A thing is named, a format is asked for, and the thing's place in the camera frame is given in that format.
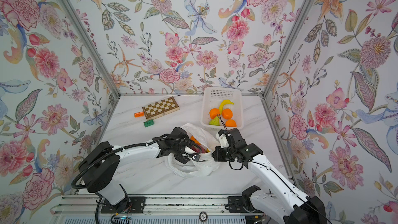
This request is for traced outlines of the red dragon fruit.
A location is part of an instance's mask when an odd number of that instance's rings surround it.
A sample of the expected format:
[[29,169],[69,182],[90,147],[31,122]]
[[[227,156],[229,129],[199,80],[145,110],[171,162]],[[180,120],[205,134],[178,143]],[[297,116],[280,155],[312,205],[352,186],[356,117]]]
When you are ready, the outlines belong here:
[[210,152],[210,150],[203,144],[200,144],[200,148],[201,148],[201,153],[209,153]]

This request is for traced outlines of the white translucent plastic bag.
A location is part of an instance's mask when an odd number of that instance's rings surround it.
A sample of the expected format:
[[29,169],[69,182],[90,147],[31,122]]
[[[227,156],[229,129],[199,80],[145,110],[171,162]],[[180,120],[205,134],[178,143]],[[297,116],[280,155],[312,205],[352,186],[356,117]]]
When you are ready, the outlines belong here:
[[181,127],[187,132],[189,138],[194,136],[201,144],[206,146],[210,152],[201,153],[199,162],[189,161],[186,164],[178,162],[174,158],[174,155],[170,154],[164,159],[166,167],[174,174],[183,178],[205,177],[210,175],[213,171],[216,171],[220,163],[214,161],[211,157],[211,153],[220,143],[216,140],[215,136],[203,128],[190,123],[184,124]]

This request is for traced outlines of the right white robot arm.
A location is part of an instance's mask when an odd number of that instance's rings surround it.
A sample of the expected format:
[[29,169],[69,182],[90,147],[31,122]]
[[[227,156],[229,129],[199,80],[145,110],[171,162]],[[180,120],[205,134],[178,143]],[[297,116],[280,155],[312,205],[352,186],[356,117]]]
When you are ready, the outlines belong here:
[[235,212],[262,212],[279,224],[328,224],[324,203],[310,197],[284,177],[256,144],[247,144],[237,128],[220,130],[220,146],[211,154],[216,162],[238,162],[256,175],[268,191],[253,185],[239,197],[240,205],[229,203]]

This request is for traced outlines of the orange mandarin fruit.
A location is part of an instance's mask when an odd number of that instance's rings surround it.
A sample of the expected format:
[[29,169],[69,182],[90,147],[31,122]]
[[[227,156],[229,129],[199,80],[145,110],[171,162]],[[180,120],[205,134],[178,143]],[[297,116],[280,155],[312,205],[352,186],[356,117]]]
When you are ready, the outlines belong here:
[[226,120],[230,120],[233,117],[233,112],[229,108],[223,109],[222,117]]
[[236,128],[237,127],[237,123],[235,122],[235,120],[233,119],[229,119],[225,122],[225,125],[227,127],[231,127],[231,128]]
[[191,136],[190,140],[194,141],[198,145],[201,145],[201,143],[194,136]]
[[219,111],[218,108],[212,108],[212,109],[209,111],[210,119],[215,119],[215,118],[217,118],[217,116],[218,116],[219,114],[220,114],[220,111]]

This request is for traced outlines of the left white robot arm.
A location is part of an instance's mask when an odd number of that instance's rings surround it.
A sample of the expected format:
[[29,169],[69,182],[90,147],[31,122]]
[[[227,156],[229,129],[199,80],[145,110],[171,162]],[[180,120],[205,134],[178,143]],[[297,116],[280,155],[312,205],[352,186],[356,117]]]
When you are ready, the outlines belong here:
[[129,196],[114,179],[119,167],[168,155],[174,155],[177,161],[186,164],[189,161],[199,161],[201,151],[202,147],[180,127],[146,143],[112,146],[109,142],[102,142],[80,163],[79,173],[72,180],[71,187],[86,189],[107,200],[113,207],[124,209],[129,205]]

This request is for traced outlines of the green pear fruit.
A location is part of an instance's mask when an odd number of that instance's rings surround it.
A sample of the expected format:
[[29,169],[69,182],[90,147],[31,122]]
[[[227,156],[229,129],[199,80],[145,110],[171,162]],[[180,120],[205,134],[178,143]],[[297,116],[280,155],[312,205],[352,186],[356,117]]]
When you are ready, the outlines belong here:
[[218,116],[216,116],[214,119],[212,119],[209,122],[209,125],[220,126],[220,118]]

